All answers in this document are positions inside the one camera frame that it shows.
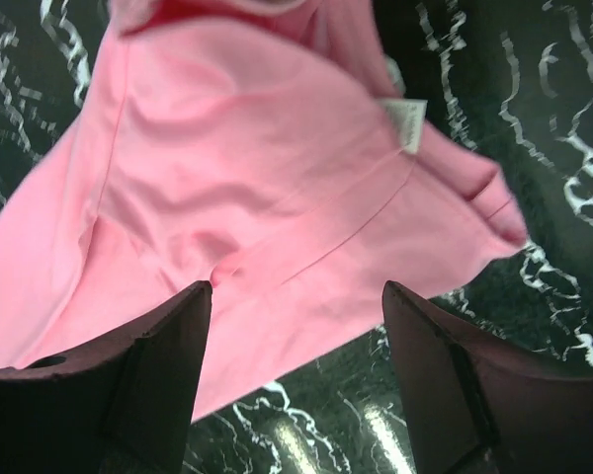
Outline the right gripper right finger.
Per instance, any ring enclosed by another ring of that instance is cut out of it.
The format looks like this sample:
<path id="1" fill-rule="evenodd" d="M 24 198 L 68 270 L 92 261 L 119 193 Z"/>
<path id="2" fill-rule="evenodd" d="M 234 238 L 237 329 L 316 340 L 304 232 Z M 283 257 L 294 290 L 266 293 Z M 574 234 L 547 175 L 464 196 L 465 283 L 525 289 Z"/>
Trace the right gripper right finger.
<path id="1" fill-rule="evenodd" d="M 382 310 L 419 473 L 593 473 L 593 368 L 525 350 L 389 281 Z"/>

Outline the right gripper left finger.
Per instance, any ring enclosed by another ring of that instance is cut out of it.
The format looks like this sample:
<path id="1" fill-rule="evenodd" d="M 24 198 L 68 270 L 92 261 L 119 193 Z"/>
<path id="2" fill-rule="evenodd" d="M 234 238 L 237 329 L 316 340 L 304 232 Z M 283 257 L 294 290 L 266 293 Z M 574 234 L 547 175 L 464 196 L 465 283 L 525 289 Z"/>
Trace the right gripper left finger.
<path id="1" fill-rule="evenodd" d="M 212 312 L 198 281 L 23 369 L 0 369 L 0 473 L 177 473 Z"/>

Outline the light pink t shirt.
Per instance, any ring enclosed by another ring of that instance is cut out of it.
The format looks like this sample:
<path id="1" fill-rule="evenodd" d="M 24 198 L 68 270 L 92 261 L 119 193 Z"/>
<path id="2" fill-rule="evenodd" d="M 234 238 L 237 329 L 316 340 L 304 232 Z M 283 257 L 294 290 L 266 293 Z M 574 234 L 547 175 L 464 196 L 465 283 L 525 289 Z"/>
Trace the light pink t shirt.
<path id="1" fill-rule="evenodd" d="M 78 118 L 0 212 L 0 368 L 197 280 L 202 418 L 521 250 L 500 167 L 400 94 L 368 1 L 115 1 Z"/>

